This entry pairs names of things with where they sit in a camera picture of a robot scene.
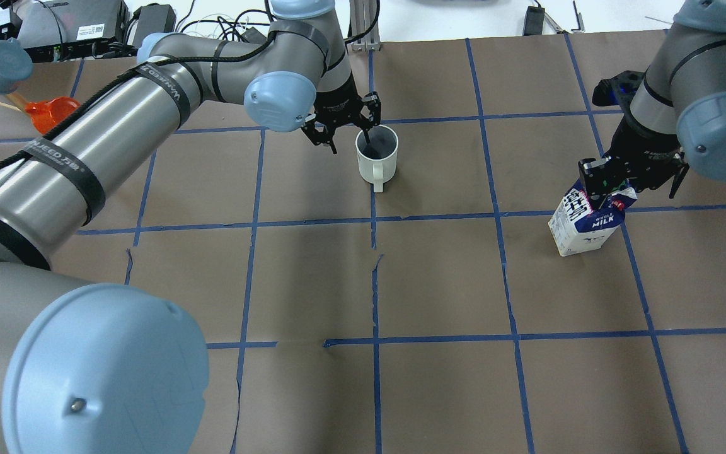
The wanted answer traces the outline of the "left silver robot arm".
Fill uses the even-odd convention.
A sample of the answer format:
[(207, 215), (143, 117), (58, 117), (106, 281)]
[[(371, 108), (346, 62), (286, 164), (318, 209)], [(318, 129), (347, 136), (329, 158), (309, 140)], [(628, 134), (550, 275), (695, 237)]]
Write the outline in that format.
[(270, 131), (355, 121), (333, 1), (272, 1), (264, 44), (162, 33), (0, 169), (0, 453), (185, 453), (209, 357), (184, 308), (55, 273), (51, 255), (205, 101)]

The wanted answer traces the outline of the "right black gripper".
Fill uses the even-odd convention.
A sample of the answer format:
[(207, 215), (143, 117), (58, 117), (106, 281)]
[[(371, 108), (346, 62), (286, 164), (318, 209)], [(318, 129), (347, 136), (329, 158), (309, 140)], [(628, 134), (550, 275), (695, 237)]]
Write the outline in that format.
[(623, 117), (613, 135), (608, 158), (577, 162), (579, 180), (594, 211), (629, 184), (636, 190), (659, 189), (672, 179), (669, 199), (675, 198), (689, 172), (675, 134), (660, 133)]

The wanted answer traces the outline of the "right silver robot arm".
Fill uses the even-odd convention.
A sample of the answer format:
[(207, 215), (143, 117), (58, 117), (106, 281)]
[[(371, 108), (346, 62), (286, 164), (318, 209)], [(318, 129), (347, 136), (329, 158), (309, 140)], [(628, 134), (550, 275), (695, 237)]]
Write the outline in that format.
[(645, 72), (627, 70), (594, 88), (592, 103), (623, 111), (601, 159), (579, 161), (585, 198), (643, 192), (689, 170), (726, 182), (726, 1), (686, 1)]

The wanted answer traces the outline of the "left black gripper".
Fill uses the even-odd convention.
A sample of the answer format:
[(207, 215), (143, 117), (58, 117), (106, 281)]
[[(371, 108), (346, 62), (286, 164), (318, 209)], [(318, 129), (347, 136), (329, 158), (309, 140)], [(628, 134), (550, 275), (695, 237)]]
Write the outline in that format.
[(381, 99), (378, 92), (360, 97), (355, 81), (346, 81), (337, 89), (317, 92), (314, 119), (305, 121), (301, 130), (314, 146), (328, 146), (337, 154), (334, 137), (337, 127), (354, 124), (371, 144), (369, 131), (381, 123)]

